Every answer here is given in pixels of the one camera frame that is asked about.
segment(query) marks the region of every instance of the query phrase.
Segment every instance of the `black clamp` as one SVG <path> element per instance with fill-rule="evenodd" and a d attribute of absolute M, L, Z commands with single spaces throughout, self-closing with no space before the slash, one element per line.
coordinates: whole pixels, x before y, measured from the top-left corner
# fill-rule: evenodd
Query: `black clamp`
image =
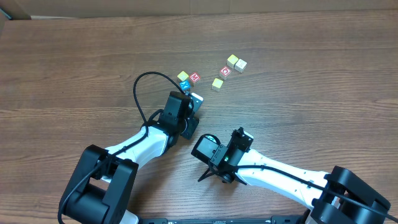
<path fill-rule="evenodd" d="M 112 156 L 98 146 L 88 146 L 80 157 L 76 169 L 62 195 L 60 207 L 67 195 L 82 177 L 90 173 L 98 161 Z M 81 184 L 69 198 L 64 215 L 81 223 L 119 223 L 126 211 L 138 164 L 130 159 L 111 159 L 111 162 L 91 176 L 100 179 L 103 175 L 112 178 L 107 190 L 90 184 L 90 179 Z"/>
<path fill-rule="evenodd" d="M 232 132 L 231 139 L 227 146 L 220 143 L 220 140 L 211 134 L 202 135 L 193 147 L 191 155 L 209 165 L 209 170 L 214 172 L 217 170 L 227 170 L 226 172 L 218 172 L 217 176 L 224 183 L 232 183 L 233 180 L 245 184 L 239 180 L 234 171 L 243 154 L 250 150 L 253 138 L 247 135 L 243 128 L 240 127 Z"/>
<path fill-rule="evenodd" d="M 382 224 L 385 217 L 366 210 L 352 203 L 340 199 L 340 206 L 336 208 L 332 203 L 335 196 L 328 192 L 334 192 L 363 203 L 382 213 L 387 213 L 391 207 L 390 202 L 381 194 L 370 187 L 350 170 L 335 166 L 331 174 L 325 179 L 326 192 L 321 197 L 312 201 L 314 206 L 311 217 L 317 223 L 339 224 Z"/>
<path fill-rule="evenodd" d="M 163 112 L 157 121 L 150 121 L 149 126 L 163 130 L 169 136 L 165 152 L 177 143 L 178 137 L 191 139 L 195 132 L 199 119 L 195 117 L 203 100 L 190 93 L 183 94 L 171 91 Z"/>

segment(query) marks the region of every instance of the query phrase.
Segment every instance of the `white arm segment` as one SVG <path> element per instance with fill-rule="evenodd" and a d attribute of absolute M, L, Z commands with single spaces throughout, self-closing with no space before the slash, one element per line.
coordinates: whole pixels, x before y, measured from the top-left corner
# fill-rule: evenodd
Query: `white arm segment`
<path fill-rule="evenodd" d="M 323 178 L 325 174 L 327 174 L 326 172 L 309 171 L 292 167 L 265 157 L 254 149 L 250 149 L 249 152 L 244 153 L 238 166 L 243 165 L 266 165 L 269 167 L 274 167 L 296 177 L 300 177 L 303 180 L 311 181 L 321 187 L 326 186 L 327 183 L 327 180 Z M 305 184 L 301 184 L 290 177 L 286 177 L 271 170 L 240 169 L 236 175 L 249 185 L 265 187 L 267 189 L 273 190 L 283 196 L 295 200 L 298 203 L 301 203 L 310 210 L 313 209 L 311 204 L 312 199 L 318 199 L 322 194 L 321 190 L 315 189 L 313 187 L 308 188 L 308 186 Z"/>
<path fill-rule="evenodd" d="M 128 149 L 126 152 L 120 153 L 117 157 L 121 159 L 131 159 L 133 162 L 138 163 L 140 169 L 143 165 L 149 162 L 151 159 L 161 156 L 166 149 L 167 141 L 169 137 L 161 130 L 149 127 L 149 134 L 144 140 L 140 143 L 136 144 L 132 148 Z M 120 150 L 124 146 L 131 144 L 145 134 L 145 127 L 142 127 L 141 130 L 133 137 L 125 140 L 124 142 L 107 147 L 106 150 L 109 151 L 110 154 L 115 153 Z M 111 179 L 109 177 L 102 177 L 102 180 L 110 183 Z"/>
<path fill-rule="evenodd" d="M 138 220 L 137 215 L 126 210 L 124 212 L 122 220 L 120 221 L 120 224 L 137 224 L 138 221 L 139 220 Z"/>

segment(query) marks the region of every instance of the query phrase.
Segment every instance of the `yellow block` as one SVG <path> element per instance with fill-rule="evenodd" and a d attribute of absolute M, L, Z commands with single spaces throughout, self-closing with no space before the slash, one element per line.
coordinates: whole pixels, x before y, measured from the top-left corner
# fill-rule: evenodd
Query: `yellow block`
<path fill-rule="evenodd" d="M 179 75 L 177 75 L 177 77 L 180 82 L 184 82 L 189 77 L 189 75 L 186 72 L 182 71 Z"/>
<path fill-rule="evenodd" d="M 226 64 L 227 64 L 229 67 L 234 68 L 234 65 L 236 64 L 236 62 L 237 62 L 238 60 L 239 60 L 239 59 L 237 58 L 237 56 L 231 55 L 231 56 L 229 56 L 229 58 L 227 59 Z"/>
<path fill-rule="evenodd" d="M 216 91 L 219 91 L 223 83 L 224 83 L 223 80 L 219 80 L 218 78 L 215 78 L 211 88 Z"/>

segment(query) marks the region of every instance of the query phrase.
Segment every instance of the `blue block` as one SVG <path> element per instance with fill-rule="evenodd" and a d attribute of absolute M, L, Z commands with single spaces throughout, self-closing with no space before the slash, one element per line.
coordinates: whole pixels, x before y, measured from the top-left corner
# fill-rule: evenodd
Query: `blue block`
<path fill-rule="evenodd" d="M 183 91 L 191 89 L 191 85 L 189 84 L 188 80 L 180 82 L 180 87 Z"/>

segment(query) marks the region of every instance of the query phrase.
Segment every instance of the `wooden block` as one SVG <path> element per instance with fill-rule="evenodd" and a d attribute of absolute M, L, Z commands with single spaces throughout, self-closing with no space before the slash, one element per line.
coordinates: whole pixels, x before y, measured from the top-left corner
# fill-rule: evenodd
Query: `wooden block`
<path fill-rule="evenodd" d="M 228 78 L 228 75 L 231 74 L 231 69 L 229 69 L 227 66 L 224 66 L 221 70 L 220 70 L 220 77 L 223 78 L 223 80 L 226 80 Z"/>
<path fill-rule="evenodd" d="M 215 78 L 214 81 L 213 81 L 213 84 L 211 85 L 211 88 L 216 90 L 216 91 L 220 91 L 220 88 L 221 88 L 223 83 L 224 83 L 223 80 L 219 80 L 218 78 Z"/>
<path fill-rule="evenodd" d="M 192 85 L 195 86 L 195 84 L 200 81 L 200 76 L 194 72 L 189 76 L 189 79 L 191 80 Z"/>
<path fill-rule="evenodd" d="M 239 59 L 237 58 L 237 56 L 231 55 L 231 56 L 229 56 L 229 58 L 227 59 L 226 64 L 227 64 L 229 67 L 234 68 L 234 66 L 235 66 L 235 64 L 236 64 L 236 62 L 237 62 L 238 60 L 239 60 Z"/>
<path fill-rule="evenodd" d="M 236 64 L 235 64 L 235 69 L 236 69 L 238 72 L 242 73 L 243 70 L 246 68 L 247 65 L 248 65 L 248 63 L 246 63 L 246 62 L 245 62 L 244 60 L 242 60 L 242 59 L 239 59 L 238 62 L 236 62 Z"/>
<path fill-rule="evenodd" d="M 188 91 L 189 89 L 191 89 L 191 85 L 189 84 L 188 80 L 180 82 L 180 87 L 183 91 Z"/>
<path fill-rule="evenodd" d="M 182 71 L 179 73 L 179 75 L 177 75 L 177 77 L 180 82 L 184 82 L 189 77 L 189 75 L 186 72 Z"/>

